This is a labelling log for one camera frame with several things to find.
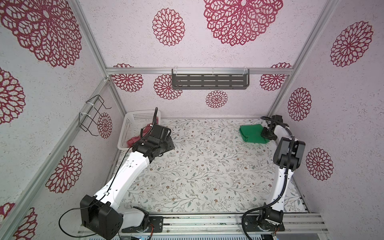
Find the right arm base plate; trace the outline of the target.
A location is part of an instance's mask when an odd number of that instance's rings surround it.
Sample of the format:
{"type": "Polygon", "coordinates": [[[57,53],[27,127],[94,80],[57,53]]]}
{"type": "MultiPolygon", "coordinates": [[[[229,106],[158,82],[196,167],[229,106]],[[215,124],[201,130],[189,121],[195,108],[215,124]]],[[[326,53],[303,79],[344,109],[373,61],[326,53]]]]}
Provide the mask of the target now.
{"type": "Polygon", "coordinates": [[[267,208],[258,215],[243,215],[242,226],[246,232],[278,232],[284,231],[283,211],[267,208]]]}

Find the green tank top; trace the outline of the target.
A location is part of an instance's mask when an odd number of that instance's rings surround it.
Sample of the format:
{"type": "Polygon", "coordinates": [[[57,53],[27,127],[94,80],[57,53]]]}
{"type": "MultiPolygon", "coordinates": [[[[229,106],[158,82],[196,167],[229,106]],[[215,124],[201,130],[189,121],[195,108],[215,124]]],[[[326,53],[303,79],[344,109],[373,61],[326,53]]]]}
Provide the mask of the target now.
{"type": "Polygon", "coordinates": [[[261,124],[240,126],[239,132],[244,142],[254,144],[267,144],[270,140],[262,137],[264,127],[261,124]]]}

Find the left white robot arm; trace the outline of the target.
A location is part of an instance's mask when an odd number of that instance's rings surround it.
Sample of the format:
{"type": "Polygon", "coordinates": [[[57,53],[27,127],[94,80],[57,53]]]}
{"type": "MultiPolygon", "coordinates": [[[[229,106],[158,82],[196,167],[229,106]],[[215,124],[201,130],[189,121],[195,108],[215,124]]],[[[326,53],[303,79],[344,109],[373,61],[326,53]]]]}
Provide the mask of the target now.
{"type": "Polygon", "coordinates": [[[106,240],[113,239],[120,230],[149,227],[149,212],[133,207],[125,213],[118,208],[135,179],[156,158],[174,150],[171,129],[154,124],[150,132],[137,141],[126,162],[116,175],[93,196],[86,195],[80,202],[82,225],[106,240]]]}

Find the pink tank top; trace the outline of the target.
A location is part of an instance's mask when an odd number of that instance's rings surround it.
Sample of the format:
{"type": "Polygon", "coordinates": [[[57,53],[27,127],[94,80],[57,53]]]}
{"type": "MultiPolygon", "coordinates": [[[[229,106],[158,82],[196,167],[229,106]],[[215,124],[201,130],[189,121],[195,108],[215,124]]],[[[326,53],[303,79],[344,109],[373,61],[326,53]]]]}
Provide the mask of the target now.
{"type": "Polygon", "coordinates": [[[132,137],[130,138],[128,141],[127,141],[127,146],[129,148],[133,147],[134,144],[136,142],[138,142],[140,139],[142,139],[143,137],[145,137],[149,132],[150,130],[152,129],[152,124],[148,124],[146,125],[145,128],[142,128],[141,131],[140,131],[140,134],[138,136],[135,136],[135,137],[132,137]]]}

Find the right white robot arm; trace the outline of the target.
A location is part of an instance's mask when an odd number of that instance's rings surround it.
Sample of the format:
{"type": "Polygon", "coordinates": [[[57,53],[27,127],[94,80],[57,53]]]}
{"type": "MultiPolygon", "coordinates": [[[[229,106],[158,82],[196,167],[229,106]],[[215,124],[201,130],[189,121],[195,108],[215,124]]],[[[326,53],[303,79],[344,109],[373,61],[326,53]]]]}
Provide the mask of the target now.
{"type": "Polygon", "coordinates": [[[276,171],[266,205],[274,211],[281,212],[284,210],[288,185],[294,172],[301,165],[306,144],[294,136],[289,125],[283,122],[282,116],[274,115],[261,119],[267,122],[261,136],[274,141],[277,145],[273,156],[276,171]]]}

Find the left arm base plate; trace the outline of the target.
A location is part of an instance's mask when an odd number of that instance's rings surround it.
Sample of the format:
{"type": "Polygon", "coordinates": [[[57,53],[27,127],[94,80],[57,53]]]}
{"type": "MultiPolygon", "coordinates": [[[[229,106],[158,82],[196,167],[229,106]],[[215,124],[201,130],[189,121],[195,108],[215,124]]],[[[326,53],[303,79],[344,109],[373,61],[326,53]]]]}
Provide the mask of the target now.
{"type": "Polygon", "coordinates": [[[149,216],[145,222],[144,227],[129,227],[122,229],[121,232],[124,234],[150,234],[150,233],[162,233],[164,226],[163,216],[149,216]]]}

